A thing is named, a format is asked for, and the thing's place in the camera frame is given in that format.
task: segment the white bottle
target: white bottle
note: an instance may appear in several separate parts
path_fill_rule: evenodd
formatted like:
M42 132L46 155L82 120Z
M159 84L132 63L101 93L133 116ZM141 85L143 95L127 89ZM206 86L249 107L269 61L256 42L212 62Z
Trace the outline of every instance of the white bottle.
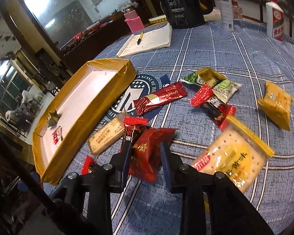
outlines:
M283 41L284 12L274 2L266 3L267 10L267 36Z
M232 0L219 0L222 28L234 31Z

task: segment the plastic bottle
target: plastic bottle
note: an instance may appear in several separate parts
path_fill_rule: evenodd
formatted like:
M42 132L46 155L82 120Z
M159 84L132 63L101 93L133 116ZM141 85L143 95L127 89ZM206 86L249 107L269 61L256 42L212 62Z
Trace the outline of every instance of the plastic bottle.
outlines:
M243 11L237 4L237 0L232 0L233 18L243 19Z
M284 12L275 2L266 3L267 36L283 41Z
M222 28L234 31L232 0L219 0Z

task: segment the pen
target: pen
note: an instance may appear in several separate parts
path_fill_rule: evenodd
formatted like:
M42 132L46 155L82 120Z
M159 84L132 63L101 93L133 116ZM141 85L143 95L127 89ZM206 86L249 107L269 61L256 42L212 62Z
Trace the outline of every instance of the pen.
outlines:
M140 34L140 37L138 38L138 41L137 41L137 45L139 45L140 42L142 41L143 35L144 35L144 32L142 32L142 33Z

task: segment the book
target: book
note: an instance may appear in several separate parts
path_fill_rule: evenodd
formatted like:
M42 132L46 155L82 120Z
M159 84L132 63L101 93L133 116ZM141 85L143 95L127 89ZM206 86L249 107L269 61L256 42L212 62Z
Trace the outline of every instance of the book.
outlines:
M157 48L171 46L172 27L167 23L164 27L144 33L142 41L137 45L140 34L132 34L117 53L117 57L126 57L133 54L151 51Z
M159 22L163 22L163 21L166 21L166 15L161 15L161 16L153 17L153 18L149 19L149 22L151 24L155 24L155 23L159 23Z

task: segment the window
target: window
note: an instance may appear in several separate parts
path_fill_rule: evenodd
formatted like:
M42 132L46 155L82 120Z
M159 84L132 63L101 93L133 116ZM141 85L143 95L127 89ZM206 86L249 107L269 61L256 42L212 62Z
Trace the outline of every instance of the window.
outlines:
M114 10L130 4L130 0L24 0L24 2L59 48L64 47L74 36L104 19Z
M15 97L29 87L30 85L10 65L0 81L0 113L5 114L8 110L15 110L18 107Z

